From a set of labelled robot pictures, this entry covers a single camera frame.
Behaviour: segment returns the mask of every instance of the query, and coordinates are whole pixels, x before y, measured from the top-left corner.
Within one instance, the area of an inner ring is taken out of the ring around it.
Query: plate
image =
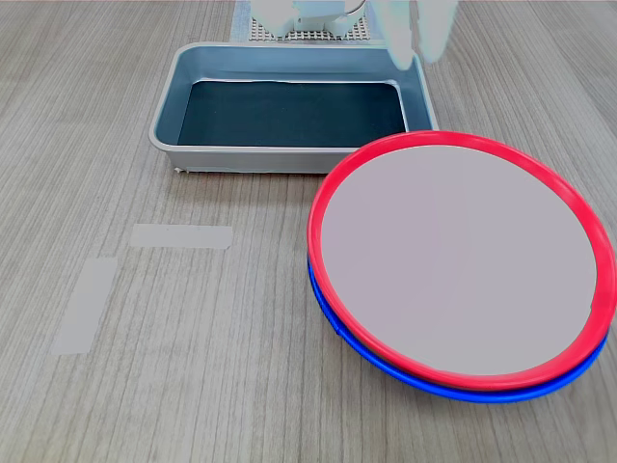
[[[617,302],[614,252],[579,193],[518,150],[456,132],[394,135],[346,157],[313,202],[308,256],[359,342],[455,389],[567,373]]]

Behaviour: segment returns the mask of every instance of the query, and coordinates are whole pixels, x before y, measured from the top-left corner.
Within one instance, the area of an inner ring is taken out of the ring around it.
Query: tape
[[[231,245],[231,227],[137,224],[130,246],[137,248],[226,249]]]
[[[116,275],[118,260],[88,259],[68,300],[52,355],[87,354]]]

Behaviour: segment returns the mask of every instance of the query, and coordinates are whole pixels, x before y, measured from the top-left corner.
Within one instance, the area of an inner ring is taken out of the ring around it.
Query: metal tray
[[[149,131],[150,141],[169,156],[176,169],[186,172],[327,174],[343,157],[360,147],[341,148],[340,140],[332,148],[324,148],[323,140],[319,147],[307,144],[296,144],[295,147],[259,146],[259,143],[249,146],[246,137],[241,146],[233,146],[229,137],[225,143],[217,143],[218,146],[200,145],[199,140],[225,140],[225,137],[221,137],[221,130],[229,133],[234,130],[242,131],[241,123],[244,123],[245,127],[250,121],[259,123],[259,118],[247,118],[239,113],[242,111],[243,99],[238,95],[244,95],[246,101],[253,98],[251,92],[236,92],[229,95],[229,98],[227,95],[218,94],[215,95],[216,101],[203,96],[195,97],[195,94],[192,97],[195,84],[202,85],[203,82],[225,83],[219,88],[219,92],[223,89],[235,89],[230,85],[233,82],[245,85],[248,82],[303,83],[313,88],[313,94],[314,84],[319,83],[328,84],[330,88],[332,84],[376,84],[382,87],[388,84],[396,90],[395,95],[398,96],[397,109],[400,110],[404,123],[401,128],[407,131],[437,129],[418,58],[415,58],[410,70],[401,72],[392,64],[382,42],[369,45],[194,43],[175,53]],[[337,93],[330,92],[329,95],[336,97]],[[226,100],[229,104],[240,105],[235,113],[238,118],[232,117],[233,108],[222,106]],[[313,116],[328,107],[324,106],[323,99],[320,102],[319,98],[314,98],[314,101],[316,107],[309,111]],[[247,107],[253,106],[255,109],[255,104],[256,101],[249,101]],[[375,115],[362,114],[363,107],[371,111],[370,104],[365,102],[350,104],[349,108],[345,108],[349,109],[347,113],[336,111],[337,119],[334,121],[329,120],[332,111],[322,111],[322,127],[332,129],[340,126],[349,133],[354,130],[359,133],[370,132],[371,127],[362,124],[375,123]],[[221,116],[222,109],[227,110],[226,116]],[[302,114],[304,113],[294,115],[297,122],[302,121]],[[341,117],[342,114],[348,114],[349,118]],[[237,126],[225,126],[234,120]],[[319,128],[319,125],[315,125],[314,117],[312,123],[309,123],[308,119],[306,121],[306,124],[296,123],[293,125],[294,129],[302,131],[303,127],[310,127],[314,133],[315,127]],[[209,129],[216,131],[216,136],[193,136],[194,143],[189,144],[187,139],[191,137],[186,136],[185,124],[191,125],[194,134]],[[387,134],[383,130],[373,130],[371,133]],[[310,133],[304,134],[304,139],[310,140]]]

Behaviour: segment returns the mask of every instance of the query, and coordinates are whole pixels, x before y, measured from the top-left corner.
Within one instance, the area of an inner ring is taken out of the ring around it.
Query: rectangular tray
[[[377,138],[436,128],[418,59],[401,72],[382,43],[203,42],[176,52],[149,138],[187,172],[327,174]]]

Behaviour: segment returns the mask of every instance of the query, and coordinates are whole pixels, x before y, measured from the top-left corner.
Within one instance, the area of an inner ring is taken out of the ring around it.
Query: wood grain
[[[566,389],[485,406],[364,361],[309,289],[319,177],[179,175],[148,126],[174,52],[232,2],[0,3],[0,461],[617,461],[617,339]],[[617,238],[617,9],[464,3],[425,72],[440,126],[525,150]],[[226,251],[129,248],[224,225]],[[87,258],[119,271],[93,350],[49,348]]]

